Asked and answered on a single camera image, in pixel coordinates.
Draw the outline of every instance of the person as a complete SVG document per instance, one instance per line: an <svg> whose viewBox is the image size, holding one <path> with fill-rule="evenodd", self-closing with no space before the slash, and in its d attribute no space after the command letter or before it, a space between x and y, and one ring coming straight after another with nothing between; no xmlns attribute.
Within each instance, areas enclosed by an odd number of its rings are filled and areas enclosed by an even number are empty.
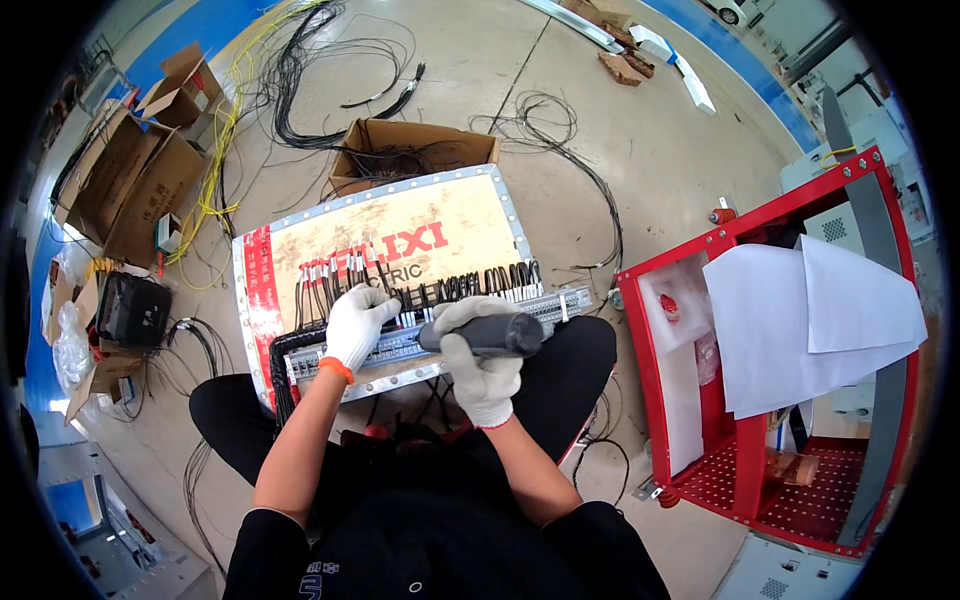
<svg viewBox="0 0 960 600"><path fill-rule="evenodd" d="M622 513L584 502L557 468L612 372L610 325L575 317L532 358L481 360L449 331L516 308L494 297L440 305L472 429L449 444L403 426L387 441L329 442L344 389L399 309L365 284L334 303L319 372L276 439L249 375L190 397L200 432L254 485L224 598L667 598Z"/></svg>

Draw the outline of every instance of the red label strip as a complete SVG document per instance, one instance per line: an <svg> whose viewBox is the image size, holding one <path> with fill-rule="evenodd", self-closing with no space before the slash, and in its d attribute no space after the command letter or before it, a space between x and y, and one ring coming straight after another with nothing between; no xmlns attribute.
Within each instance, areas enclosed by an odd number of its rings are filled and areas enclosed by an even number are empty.
<svg viewBox="0 0 960 600"><path fill-rule="evenodd" d="M270 226L266 225L243 236L244 264L247 269L247 304L250 328L260 361L260 372L276 412L274 384L270 378L270 343L283 335L280 303L274 281L274 255L270 244Z"/></svg>

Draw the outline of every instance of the black shirt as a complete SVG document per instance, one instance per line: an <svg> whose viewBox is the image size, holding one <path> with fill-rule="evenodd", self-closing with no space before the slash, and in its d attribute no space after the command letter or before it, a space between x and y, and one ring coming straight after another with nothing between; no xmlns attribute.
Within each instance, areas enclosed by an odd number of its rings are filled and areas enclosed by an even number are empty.
<svg viewBox="0 0 960 600"><path fill-rule="evenodd" d="M391 466L312 548L292 518L250 511L224 598L669 597L613 505L587 502L538 531L504 490L450 467Z"/></svg>

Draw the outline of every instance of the glove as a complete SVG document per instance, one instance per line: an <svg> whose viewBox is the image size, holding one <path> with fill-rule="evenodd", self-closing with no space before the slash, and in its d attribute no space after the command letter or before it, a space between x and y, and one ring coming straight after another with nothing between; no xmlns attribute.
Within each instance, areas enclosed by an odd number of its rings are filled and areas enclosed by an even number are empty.
<svg viewBox="0 0 960 600"><path fill-rule="evenodd" d="M462 335L448 332L474 317L518 311L504 299L493 296L472 296L434 308L434 329L443 336L440 348L456 384L454 396L475 427L499 427L514 413L510 398L520 389L523 359L478 358Z"/></svg>
<svg viewBox="0 0 960 600"><path fill-rule="evenodd" d="M400 313L400 302L378 288L360 283L330 308L326 354L356 372L380 339L380 327Z"/></svg>

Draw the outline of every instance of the brick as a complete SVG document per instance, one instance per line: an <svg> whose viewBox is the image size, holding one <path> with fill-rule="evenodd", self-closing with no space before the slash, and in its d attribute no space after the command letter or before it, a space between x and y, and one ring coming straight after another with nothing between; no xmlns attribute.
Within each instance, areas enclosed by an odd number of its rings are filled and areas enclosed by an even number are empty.
<svg viewBox="0 0 960 600"><path fill-rule="evenodd" d="M634 56L629 50L625 51L622 55L623 59L633 68L637 73L642 75L647 79L652 79L654 76L654 65L646 60Z"/></svg>
<svg viewBox="0 0 960 600"><path fill-rule="evenodd" d="M636 47L636 42L634 41L634 37L631 36L629 33L623 31L616 25L607 23L603 26L603 30L608 34L610 34L611 36L613 36L613 39L615 39L616 42L621 46L625 48L632 48L634 50L638 50L638 48Z"/></svg>
<svg viewBox="0 0 960 600"><path fill-rule="evenodd" d="M642 82L640 74L637 73L630 64L624 60L620 55L612 55L609 52L599 52L597 53L597 58L603 62L604 66L607 67L607 70L610 71L610 74L613 75L613 78L618 84L629 85L631 87L637 87Z"/></svg>

